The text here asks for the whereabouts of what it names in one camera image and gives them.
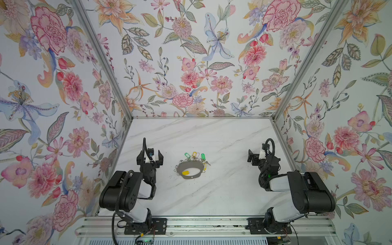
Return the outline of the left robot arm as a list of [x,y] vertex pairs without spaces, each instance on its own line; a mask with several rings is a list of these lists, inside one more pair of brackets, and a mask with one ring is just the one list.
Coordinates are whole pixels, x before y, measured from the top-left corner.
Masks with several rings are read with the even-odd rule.
[[136,158],[140,171],[117,170],[99,198],[100,208],[113,211],[121,220],[136,225],[152,224],[151,211],[138,200],[152,200],[156,193],[156,171],[163,165],[160,151],[142,150]]

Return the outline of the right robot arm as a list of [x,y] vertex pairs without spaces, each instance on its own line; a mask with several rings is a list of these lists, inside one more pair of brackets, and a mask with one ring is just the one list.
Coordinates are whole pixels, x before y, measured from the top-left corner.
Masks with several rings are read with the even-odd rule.
[[309,213],[333,212],[336,201],[316,172],[279,174],[280,159],[274,152],[248,152],[248,162],[260,170],[258,182],[267,192],[285,194],[282,203],[270,207],[262,218],[248,218],[246,229],[256,234],[291,234],[291,224]]

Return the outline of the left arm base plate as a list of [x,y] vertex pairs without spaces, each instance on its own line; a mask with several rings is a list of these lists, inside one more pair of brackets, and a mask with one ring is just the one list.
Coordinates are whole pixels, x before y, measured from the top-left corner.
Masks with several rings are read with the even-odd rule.
[[144,223],[127,223],[124,230],[124,235],[165,235],[167,229],[167,218],[152,218],[147,219]]

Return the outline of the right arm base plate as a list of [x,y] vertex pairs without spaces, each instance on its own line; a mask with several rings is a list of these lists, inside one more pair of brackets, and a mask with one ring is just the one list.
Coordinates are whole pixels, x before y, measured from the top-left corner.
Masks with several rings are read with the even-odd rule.
[[248,218],[245,226],[252,235],[286,235],[292,234],[289,223],[278,223],[275,220],[268,221],[263,217]]

